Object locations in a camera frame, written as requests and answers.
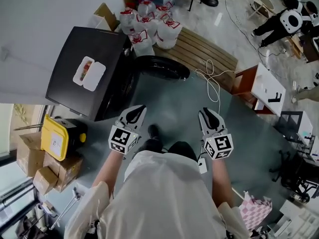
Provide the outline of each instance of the white takeout box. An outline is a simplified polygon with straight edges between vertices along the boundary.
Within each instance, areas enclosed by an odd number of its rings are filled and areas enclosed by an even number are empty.
[[[84,66],[88,61],[92,61],[92,64],[89,67],[88,72],[84,76],[83,81],[81,81],[80,79],[84,70]],[[76,73],[73,77],[73,82],[80,86],[83,85],[83,87],[89,91],[95,91],[105,70],[105,65],[99,62],[95,62],[95,60],[90,57],[84,57],[78,69],[76,70]]]

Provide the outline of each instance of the panda costume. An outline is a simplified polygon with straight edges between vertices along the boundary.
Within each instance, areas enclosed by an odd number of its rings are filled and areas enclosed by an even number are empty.
[[[263,25],[253,31],[253,35],[261,36],[273,31],[261,42],[261,47],[266,47],[275,41],[287,36],[292,36],[298,31],[307,34],[313,27],[313,22],[317,17],[317,8],[312,4],[311,13],[298,0],[285,0],[287,9],[277,15],[272,16]]]

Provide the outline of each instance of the white shirt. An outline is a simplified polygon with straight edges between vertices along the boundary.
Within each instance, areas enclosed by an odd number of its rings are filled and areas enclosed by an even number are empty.
[[[125,182],[109,201],[101,182],[83,197],[70,219],[65,239],[84,238],[88,226],[100,220],[100,239],[247,239],[237,207],[217,209],[197,162],[173,153],[141,151],[129,164]]]

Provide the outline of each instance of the cardboard box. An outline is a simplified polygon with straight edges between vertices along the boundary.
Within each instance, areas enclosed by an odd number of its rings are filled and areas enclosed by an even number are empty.
[[[53,189],[57,180],[58,177],[49,167],[45,166],[37,170],[33,179],[33,184],[41,195],[45,195]]]
[[[58,161],[47,152],[45,153],[43,166],[48,166],[58,177],[55,189],[62,192],[78,175],[83,158],[78,153],[68,153],[63,161]]]
[[[114,31],[120,24],[120,22],[116,20],[115,15],[110,11],[110,9],[105,3],[102,3],[94,14],[105,18],[107,24],[109,25],[112,31]]]
[[[44,155],[41,132],[20,135],[16,162],[27,176],[34,177],[37,170],[43,167]]]

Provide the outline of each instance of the wooden slats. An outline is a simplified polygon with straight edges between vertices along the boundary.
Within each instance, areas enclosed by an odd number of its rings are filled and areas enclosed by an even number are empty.
[[[235,71],[238,60],[215,44],[212,44],[185,28],[182,29],[175,47],[164,50],[157,45],[154,47],[157,56],[173,59],[189,70],[201,69],[206,72],[206,61],[210,59],[214,63],[214,75],[224,71]],[[226,72],[215,78],[222,88],[231,91],[234,84],[235,74]]]
[[[193,31],[188,30],[187,28],[183,27],[182,32],[188,34],[189,36],[193,36],[195,37],[198,41],[201,41],[202,43],[207,44],[208,46],[210,46],[211,48],[213,48],[216,51],[219,51],[220,54],[225,55],[228,59],[230,59],[231,61],[233,61],[235,64],[237,65],[238,60],[233,57],[232,55],[230,55],[228,52],[226,52],[225,50],[223,50],[222,48],[218,47],[217,45],[213,44],[212,42],[207,41],[205,38],[201,37],[200,35],[194,33]]]

